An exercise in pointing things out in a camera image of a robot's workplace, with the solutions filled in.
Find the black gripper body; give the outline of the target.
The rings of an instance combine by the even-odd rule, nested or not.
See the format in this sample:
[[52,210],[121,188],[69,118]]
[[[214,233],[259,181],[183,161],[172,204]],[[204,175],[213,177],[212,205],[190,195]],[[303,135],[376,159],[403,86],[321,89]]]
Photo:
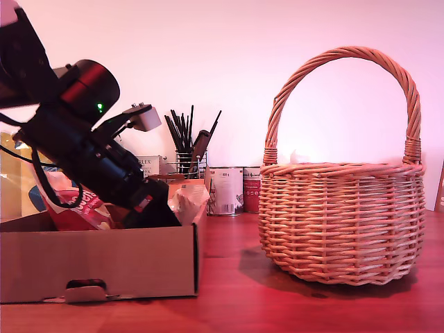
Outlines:
[[144,206],[149,183],[137,158],[117,142],[81,142],[74,149],[74,181],[124,208]]

